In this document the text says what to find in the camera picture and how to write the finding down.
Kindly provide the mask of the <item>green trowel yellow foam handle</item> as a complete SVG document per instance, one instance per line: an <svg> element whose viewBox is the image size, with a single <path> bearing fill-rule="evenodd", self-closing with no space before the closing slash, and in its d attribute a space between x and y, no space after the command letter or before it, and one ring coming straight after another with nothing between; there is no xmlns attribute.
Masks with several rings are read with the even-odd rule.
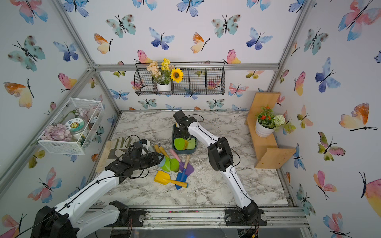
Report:
<svg viewBox="0 0 381 238"><path fill-rule="evenodd" d="M182 137L180 131L178 130L177 127L174 128L173 130L173 135L174 135L174 147L178 151L182 151L182 145L183 145L183 140L184 138Z"/></svg>

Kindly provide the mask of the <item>green shovel wooden handle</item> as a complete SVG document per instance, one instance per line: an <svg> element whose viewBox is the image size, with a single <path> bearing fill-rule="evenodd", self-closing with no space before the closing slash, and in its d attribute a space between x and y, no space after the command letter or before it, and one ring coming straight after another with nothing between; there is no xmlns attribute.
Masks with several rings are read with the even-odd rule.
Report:
<svg viewBox="0 0 381 238"><path fill-rule="evenodd" d="M195 149L195 147L196 147L196 139L195 138L191 138L187 142L188 142L187 147L186 147L187 150Z"/></svg>

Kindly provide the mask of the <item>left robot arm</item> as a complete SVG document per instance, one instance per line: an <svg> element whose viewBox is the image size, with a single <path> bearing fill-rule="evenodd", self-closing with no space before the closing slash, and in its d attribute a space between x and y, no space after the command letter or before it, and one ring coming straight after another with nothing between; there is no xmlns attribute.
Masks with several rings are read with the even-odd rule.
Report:
<svg viewBox="0 0 381 238"><path fill-rule="evenodd" d="M84 238L108 225L131 225L129 208L112 201L103 209L85 215L85 212L104 194L132 177L135 171L143 171L160 164L164 156L149 152L143 144L133 143L115 161L106 166L101 174L79 192L53 208L43 207L36 214L31 230L33 238Z"/></svg>

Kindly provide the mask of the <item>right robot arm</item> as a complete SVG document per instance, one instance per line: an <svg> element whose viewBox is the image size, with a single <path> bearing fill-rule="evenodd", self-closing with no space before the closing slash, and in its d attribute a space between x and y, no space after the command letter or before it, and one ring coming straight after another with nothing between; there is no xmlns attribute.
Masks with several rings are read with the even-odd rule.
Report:
<svg viewBox="0 0 381 238"><path fill-rule="evenodd" d="M186 139L193 136L207 147L209 163L225 178L233 193L240 218L246 224L253 223L260 216L259 208L239 179L228 140L225 137L213 135L197 119L186 116L181 110L177 111L173 117L181 137Z"/></svg>

